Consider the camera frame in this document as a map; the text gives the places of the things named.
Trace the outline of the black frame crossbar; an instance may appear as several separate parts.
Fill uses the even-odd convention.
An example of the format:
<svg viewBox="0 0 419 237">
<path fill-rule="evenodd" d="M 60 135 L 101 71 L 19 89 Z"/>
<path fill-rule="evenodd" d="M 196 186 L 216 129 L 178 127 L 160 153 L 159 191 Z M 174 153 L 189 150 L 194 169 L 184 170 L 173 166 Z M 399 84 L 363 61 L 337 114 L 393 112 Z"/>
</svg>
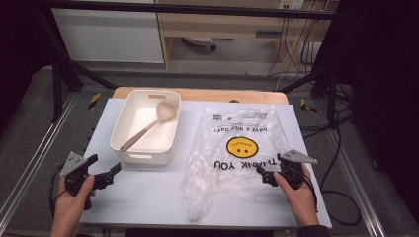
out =
<svg viewBox="0 0 419 237">
<path fill-rule="evenodd" d="M 266 18 L 293 18 L 334 20 L 348 17 L 348 13 L 330 11 L 302 11 L 302 10 L 275 10 L 244 7 L 199 6 L 199 5 L 173 5 L 173 4 L 145 4 L 124 2 L 100 1 L 74 1 L 74 0 L 34 0 L 37 6 L 54 9 L 94 10 L 94 11 L 120 11 L 167 14 L 199 14 L 222 16 L 248 16 Z"/>
</svg>

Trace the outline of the beige soup ladle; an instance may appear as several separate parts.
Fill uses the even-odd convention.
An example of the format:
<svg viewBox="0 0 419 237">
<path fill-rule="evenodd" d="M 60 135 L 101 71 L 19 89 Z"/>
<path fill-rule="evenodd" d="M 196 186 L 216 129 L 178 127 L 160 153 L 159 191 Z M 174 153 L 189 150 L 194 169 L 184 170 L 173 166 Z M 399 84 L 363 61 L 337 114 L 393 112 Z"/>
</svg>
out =
<svg viewBox="0 0 419 237">
<path fill-rule="evenodd" d="M 127 142 L 125 142 L 120 147 L 120 152 L 128 151 L 131 147 L 135 145 L 135 143 L 142 136 L 144 136 L 151 128 L 153 128 L 158 123 L 171 119 L 175 114 L 177 114 L 177 108 L 174 104 L 170 102 L 161 102 L 156 107 L 156 114 L 157 114 L 157 119 L 153 121 L 151 124 L 149 124 L 142 131 L 140 131 L 138 134 L 130 138 Z"/>
</svg>

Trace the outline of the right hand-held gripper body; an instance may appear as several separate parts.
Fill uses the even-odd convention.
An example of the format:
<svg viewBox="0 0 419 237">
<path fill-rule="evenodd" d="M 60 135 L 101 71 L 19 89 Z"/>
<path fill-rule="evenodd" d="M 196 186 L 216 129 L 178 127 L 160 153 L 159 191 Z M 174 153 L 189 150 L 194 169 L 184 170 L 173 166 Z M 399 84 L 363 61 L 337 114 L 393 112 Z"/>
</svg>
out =
<svg viewBox="0 0 419 237">
<path fill-rule="evenodd" d="M 280 174 L 287 180 L 289 185 L 298 190 L 304 182 L 304 172 L 302 170 L 303 163 L 317 164 L 318 161 L 295 149 L 278 154 L 280 161 Z"/>
</svg>

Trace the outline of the person's left hand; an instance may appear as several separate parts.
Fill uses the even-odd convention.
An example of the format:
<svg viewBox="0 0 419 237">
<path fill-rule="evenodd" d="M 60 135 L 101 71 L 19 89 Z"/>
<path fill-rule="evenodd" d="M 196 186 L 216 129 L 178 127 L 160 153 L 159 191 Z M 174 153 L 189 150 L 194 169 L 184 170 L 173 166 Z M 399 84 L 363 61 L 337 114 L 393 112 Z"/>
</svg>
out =
<svg viewBox="0 0 419 237">
<path fill-rule="evenodd" d="M 58 186 L 59 197 L 55 203 L 54 221 L 64 224 L 78 223 L 87 197 L 94 194 L 92 190 L 95 178 L 90 175 L 82 184 L 78 193 L 73 196 L 65 187 L 64 179 L 61 179 Z"/>
</svg>

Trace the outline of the white table mat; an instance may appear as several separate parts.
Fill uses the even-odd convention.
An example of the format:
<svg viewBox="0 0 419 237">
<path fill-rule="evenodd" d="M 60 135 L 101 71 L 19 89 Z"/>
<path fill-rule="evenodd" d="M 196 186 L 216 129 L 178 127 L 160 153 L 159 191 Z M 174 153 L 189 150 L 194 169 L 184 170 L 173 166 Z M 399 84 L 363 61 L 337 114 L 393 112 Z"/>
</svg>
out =
<svg viewBox="0 0 419 237">
<path fill-rule="evenodd" d="M 294 227 L 296 222 L 287 199 L 278 188 L 265 184 L 250 202 L 233 193 L 218 193 L 209 212 L 191 222 L 184 207 L 182 182 L 192 154 L 201 113 L 206 108 L 231 110 L 262 108 L 267 104 L 193 102 L 181 103 L 172 160 L 166 165 L 123 163 L 114 182 L 98 190 L 92 208 L 82 216 L 85 224 L 126 227 L 250 228 Z M 290 105 L 273 105 L 291 147 L 299 152 L 305 145 Z"/>
</svg>

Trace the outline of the dark curtain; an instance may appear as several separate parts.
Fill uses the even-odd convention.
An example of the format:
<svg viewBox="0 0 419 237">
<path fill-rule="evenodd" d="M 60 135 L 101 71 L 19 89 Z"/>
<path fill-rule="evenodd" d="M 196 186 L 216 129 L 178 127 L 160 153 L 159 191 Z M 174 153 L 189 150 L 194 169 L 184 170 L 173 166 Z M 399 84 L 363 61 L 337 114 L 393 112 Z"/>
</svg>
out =
<svg viewBox="0 0 419 237">
<path fill-rule="evenodd" d="M 419 222 L 419 0 L 375 0 L 341 78 L 373 157 Z"/>
<path fill-rule="evenodd" d="M 0 0 L 0 132 L 25 95 L 32 76 L 51 65 L 44 33 L 29 0 Z"/>
</svg>

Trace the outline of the black frame stand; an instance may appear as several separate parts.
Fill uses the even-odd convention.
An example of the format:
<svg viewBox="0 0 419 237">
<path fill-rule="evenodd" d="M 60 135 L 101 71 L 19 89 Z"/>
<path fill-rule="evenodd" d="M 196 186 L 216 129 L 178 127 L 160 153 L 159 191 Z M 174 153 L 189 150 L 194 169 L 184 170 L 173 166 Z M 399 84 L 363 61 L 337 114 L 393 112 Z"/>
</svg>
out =
<svg viewBox="0 0 419 237">
<path fill-rule="evenodd" d="M 337 127 L 337 121 L 334 118 L 337 74 L 342 66 L 346 50 L 351 43 L 351 34 L 356 27 L 357 23 L 355 20 L 346 22 L 333 20 L 319 49 L 311 72 L 290 85 L 279 89 L 279 92 L 286 94 L 309 81 L 314 81 L 310 95 L 312 98 L 320 98 L 324 93 L 328 93 L 326 121 L 333 129 Z"/>
<path fill-rule="evenodd" d="M 69 56 L 60 30 L 49 8 L 34 6 L 32 13 L 37 21 L 38 28 L 45 35 L 47 45 L 51 50 L 54 99 L 53 122 L 57 122 L 63 114 L 62 84 L 65 84 L 71 92 L 80 92 L 83 89 L 79 73 L 107 89 L 118 88 L 117 85 L 94 74 Z"/>
</svg>

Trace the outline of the clear plastic bag smiley print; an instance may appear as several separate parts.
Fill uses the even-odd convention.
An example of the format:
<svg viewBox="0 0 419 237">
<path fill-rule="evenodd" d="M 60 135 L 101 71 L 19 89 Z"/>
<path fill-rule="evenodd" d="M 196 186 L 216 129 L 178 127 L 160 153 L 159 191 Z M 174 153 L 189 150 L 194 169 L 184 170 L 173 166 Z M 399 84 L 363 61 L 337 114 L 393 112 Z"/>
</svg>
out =
<svg viewBox="0 0 419 237">
<path fill-rule="evenodd" d="M 253 202 L 262 189 L 256 168 L 277 168 L 277 155 L 290 149 L 273 105 L 204 109 L 182 182 L 189 220 L 203 218 L 218 193 Z"/>
</svg>

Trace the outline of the wall power outlet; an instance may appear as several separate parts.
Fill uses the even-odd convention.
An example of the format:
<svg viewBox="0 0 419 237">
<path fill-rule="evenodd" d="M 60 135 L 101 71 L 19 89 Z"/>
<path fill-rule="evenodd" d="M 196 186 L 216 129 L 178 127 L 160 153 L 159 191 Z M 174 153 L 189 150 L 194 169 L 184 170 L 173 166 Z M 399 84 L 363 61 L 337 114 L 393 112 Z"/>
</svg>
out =
<svg viewBox="0 0 419 237">
<path fill-rule="evenodd" d="M 278 8 L 285 10 L 300 10 L 303 3 L 304 0 L 280 0 Z"/>
</svg>

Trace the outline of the white plastic bin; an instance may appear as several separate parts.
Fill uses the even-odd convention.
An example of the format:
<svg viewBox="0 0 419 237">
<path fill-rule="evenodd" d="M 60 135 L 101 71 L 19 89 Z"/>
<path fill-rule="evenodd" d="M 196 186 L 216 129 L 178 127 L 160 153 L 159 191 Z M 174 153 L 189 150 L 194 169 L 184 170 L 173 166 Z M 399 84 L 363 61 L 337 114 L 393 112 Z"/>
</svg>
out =
<svg viewBox="0 0 419 237">
<path fill-rule="evenodd" d="M 121 147 L 158 119 L 158 107 L 171 103 L 175 115 L 149 129 L 129 149 Z M 128 94 L 111 136 L 111 147 L 126 163 L 166 165 L 172 160 L 172 146 L 176 135 L 181 97 L 173 91 L 135 90 Z"/>
</svg>

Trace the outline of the grey chair base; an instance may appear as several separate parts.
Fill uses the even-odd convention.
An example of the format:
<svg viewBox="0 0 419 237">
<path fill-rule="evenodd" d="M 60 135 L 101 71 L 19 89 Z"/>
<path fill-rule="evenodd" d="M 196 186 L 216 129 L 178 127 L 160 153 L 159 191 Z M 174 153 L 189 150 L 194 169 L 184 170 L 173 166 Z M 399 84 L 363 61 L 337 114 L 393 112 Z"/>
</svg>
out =
<svg viewBox="0 0 419 237">
<path fill-rule="evenodd" d="M 188 43 L 203 46 L 210 50 L 216 50 L 216 45 L 212 38 L 184 38 L 184 40 Z"/>
</svg>

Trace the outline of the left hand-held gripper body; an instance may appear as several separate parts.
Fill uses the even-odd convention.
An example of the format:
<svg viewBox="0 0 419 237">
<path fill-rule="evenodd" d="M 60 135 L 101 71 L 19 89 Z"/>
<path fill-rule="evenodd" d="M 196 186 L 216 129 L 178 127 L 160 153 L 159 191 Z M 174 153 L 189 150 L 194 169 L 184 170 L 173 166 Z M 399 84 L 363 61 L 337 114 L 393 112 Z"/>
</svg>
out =
<svg viewBox="0 0 419 237">
<path fill-rule="evenodd" d="M 60 194 L 69 192 L 75 197 L 83 186 L 85 179 L 89 176 L 88 167 L 90 165 L 88 158 L 71 152 L 66 158 L 59 175 L 60 178 L 64 179 L 64 190 Z"/>
</svg>

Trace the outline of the wooden desk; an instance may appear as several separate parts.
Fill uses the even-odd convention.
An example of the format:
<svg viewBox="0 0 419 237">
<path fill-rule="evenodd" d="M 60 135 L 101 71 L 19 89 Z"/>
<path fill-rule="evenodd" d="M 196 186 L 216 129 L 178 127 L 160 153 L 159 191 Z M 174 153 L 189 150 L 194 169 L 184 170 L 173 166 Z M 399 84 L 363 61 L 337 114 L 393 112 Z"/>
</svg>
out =
<svg viewBox="0 0 419 237">
<path fill-rule="evenodd" d="M 156 4 L 199 5 L 279 9 L 280 0 L 154 0 Z M 332 0 L 304 0 L 300 10 L 335 11 Z M 267 40 L 274 44 L 277 61 L 289 72 L 298 72 L 299 54 L 309 46 L 323 42 L 329 20 L 266 18 L 246 16 L 167 14 L 157 15 L 162 39 L 164 63 L 171 63 L 173 40 L 176 38 L 212 38 Z"/>
</svg>

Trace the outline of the person's right hand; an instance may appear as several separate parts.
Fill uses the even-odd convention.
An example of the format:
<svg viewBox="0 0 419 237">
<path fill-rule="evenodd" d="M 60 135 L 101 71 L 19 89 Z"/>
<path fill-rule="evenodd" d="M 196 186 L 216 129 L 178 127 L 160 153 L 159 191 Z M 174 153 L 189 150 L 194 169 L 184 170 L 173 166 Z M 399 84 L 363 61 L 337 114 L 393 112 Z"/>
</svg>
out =
<svg viewBox="0 0 419 237">
<path fill-rule="evenodd" d="M 303 183 L 298 190 L 294 190 L 281 174 L 274 173 L 274 177 L 288 200 L 297 225 L 299 227 L 318 225 L 314 194 L 309 185 Z"/>
</svg>

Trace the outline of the aluminium rail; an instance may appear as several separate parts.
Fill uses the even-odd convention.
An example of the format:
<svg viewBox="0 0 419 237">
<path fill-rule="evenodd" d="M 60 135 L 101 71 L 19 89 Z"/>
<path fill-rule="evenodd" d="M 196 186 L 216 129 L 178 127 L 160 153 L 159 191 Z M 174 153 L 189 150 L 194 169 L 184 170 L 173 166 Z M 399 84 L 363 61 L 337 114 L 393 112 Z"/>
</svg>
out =
<svg viewBox="0 0 419 237">
<path fill-rule="evenodd" d="M 375 209 L 370 202 L 367 192 L 359 179 L 354 166 L 350 162 L 349 156 L 341 144 L 341 138 L 337 131 L 329 131 L 330 139 L 337 149 L 337 160 L 340 163 L 342 172 L 348 182 L 353 198 L 361 211 L 361 216 L 371 237 L 385 237 L 385 231 L 381 225 Z"/>
<path fill-rule="evenodd" d="M 70 114 L 74 106 L 74 103 L 78 100 L 79 97 L 80 95 L 78 93 L 71 93 L 67 97 L 62 107 L 62 114 L 58 117 L 57 121 L 53 122 L 51 126 L 48 128 L 48 131 L 43 137 L 42 142 L 31 157 L 28 165 L 26 166 L 24 172 L 22 173 L 21 177 L 16 183 L 14 189 L 8 195 L 4 204 L 0 208 L 0 235 L 2 235 L 5 232 L 16 209 L 18 208 L 26 191 L 28 190 L 31 182 L 33 181 L 34 176 L 38 172 L 46 154 L 48 153 L 55 138 L 58 136 L 63 124 L 65 123 L 68 115 Z"/>
</svg>

